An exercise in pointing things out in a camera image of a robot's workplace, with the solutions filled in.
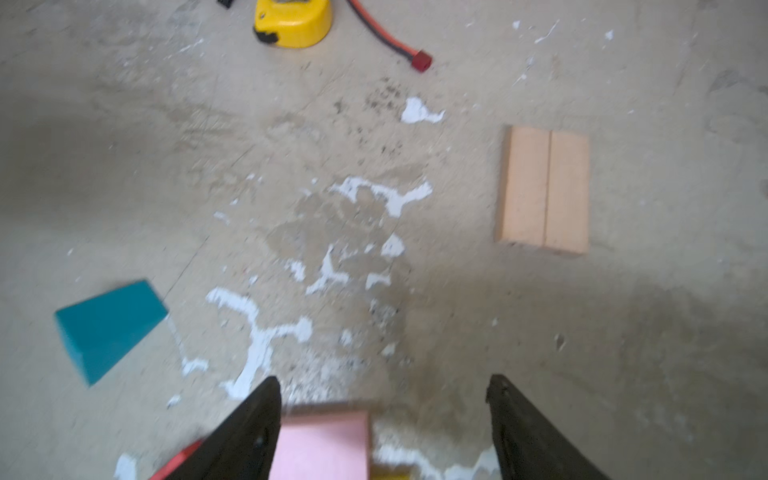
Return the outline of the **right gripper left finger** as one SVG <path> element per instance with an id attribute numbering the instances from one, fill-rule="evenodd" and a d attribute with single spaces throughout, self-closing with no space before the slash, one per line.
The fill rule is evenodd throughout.
<path id="1" fill-rule="evenodd" d="M 280 433 L 281 408 L 280 383 L 270 376 L 168 477 L 267 480 Z"/>

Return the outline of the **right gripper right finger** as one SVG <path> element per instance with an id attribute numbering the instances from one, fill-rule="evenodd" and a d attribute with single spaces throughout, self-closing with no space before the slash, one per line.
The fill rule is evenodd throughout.
<path id="1" fill-rule="evenodd" d="M 608 479 L 505 376 L 491 376 L 486 403 L 503 479 Z"/>

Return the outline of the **natural wood plank block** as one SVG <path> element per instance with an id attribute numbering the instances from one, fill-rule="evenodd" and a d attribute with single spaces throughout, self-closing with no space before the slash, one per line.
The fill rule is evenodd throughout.
<path id="1" fill-rule="evenodd" d="M 497 243 L 544 245 L 549 152 L 549 131 L 519 125 L 507 129 L 494 232 Z"/>

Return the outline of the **yellow red striped block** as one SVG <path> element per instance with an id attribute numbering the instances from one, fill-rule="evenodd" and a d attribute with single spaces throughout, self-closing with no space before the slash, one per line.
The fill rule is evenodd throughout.
<path id="1" fill-rule="evenodd" d="M 376 472 L 370 480 L 411 480 L 409 472 Z"/>

